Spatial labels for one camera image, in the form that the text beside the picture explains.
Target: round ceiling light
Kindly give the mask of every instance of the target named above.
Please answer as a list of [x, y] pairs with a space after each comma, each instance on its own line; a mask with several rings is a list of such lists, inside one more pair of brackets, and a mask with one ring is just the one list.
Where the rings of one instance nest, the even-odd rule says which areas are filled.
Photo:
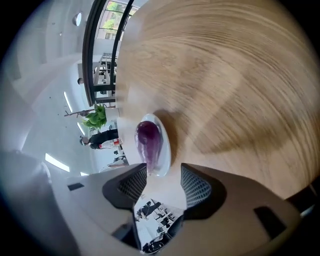
[[77, 27], [80, 26], [80, 23], [81, 23], [81, 18], [82, 18], [82, 14], [81, 12], [79, 12], [78, 14], [76, 14], [73, 19], [72, 19], [72, 23], [74, 25], [76, 25]]

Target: wood grain surface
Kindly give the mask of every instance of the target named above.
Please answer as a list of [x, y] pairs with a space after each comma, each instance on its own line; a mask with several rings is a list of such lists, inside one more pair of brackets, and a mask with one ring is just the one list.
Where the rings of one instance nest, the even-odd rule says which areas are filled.
[[130, 164], [146, 113], [167, 130], [171, 170], [153, 188], [180, 183], [181, 162], [252, 178], [283, 198], [319, 175], [318, 60], [274, 1], [150, 0], [126, 27], [116, 86]]

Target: oval plate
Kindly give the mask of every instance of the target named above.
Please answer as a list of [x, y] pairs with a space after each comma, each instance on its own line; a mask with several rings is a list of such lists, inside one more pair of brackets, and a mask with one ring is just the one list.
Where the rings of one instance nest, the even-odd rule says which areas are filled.
[[171, 149], [167, 131], [160, 119], [156, 117], [154, 114], [146, 114], [142, 118], [141, 122], [143, 121], [153, 122], [160, 131], [161, 149], [158, 157], [158, 162], [152, 173], [159, 177], [163, 177], [168, 173], [171, 166]]

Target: eggplant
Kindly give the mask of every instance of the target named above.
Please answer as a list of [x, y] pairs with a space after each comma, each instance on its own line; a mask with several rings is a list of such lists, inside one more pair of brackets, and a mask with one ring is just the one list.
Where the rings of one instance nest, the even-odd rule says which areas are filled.
[[161, 150], [161, 134], [157, 125], [151, 121], [140, 122], [134, 134], [135, 145], [142, 162], [146, 163], [149, 174], [155, 169]]

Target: ceiling light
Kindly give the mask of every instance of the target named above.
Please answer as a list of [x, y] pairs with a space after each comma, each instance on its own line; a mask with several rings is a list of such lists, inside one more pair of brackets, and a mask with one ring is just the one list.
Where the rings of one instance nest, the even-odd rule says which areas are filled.
[[66, 166], [65, 164], [63, 164], [62, 162], [59, 162], [57, 159], [54, 159], [51, 155], [49, 154], [45, 154], [45, 160], [47, 162], [49, 162], [50, 164], [62, 169], [62, 170], [65, 170], [66, 172], [70, 172], [69, 170], [69, 166]]
[[72, 113], [72, 108], [71, 108], [71, 106], [70, 106], [70, 103], [69, 103], [67, 94], [66, 94], [66, 92], [64, 92], [63, 94], [64, 94], [64, 97], [65, 97], [65, 101], [66, 101], [66, 103], [68, 104], [68, 107], [69, 107], [69, 109], [70, 109], [70, 111], [71, 111], [71, 113]]
[[80, 23], [81, 23], [81, 18], [82, 18], [82, 14], [81, 12], [79, 12], [78, 14], [76, 14], [73, 19], [72, 19], [72, 23], [74, 25], [76, 25], [77, 27], [80, 26]]
[[78, 125], [78, 127], [79, 127], [80, 131], [82, 132], [83, 136], [85, 136], [85, 132], [84, 132], [84, 130], [82, 130], [80, 124], [78, 122], [76, 124]]

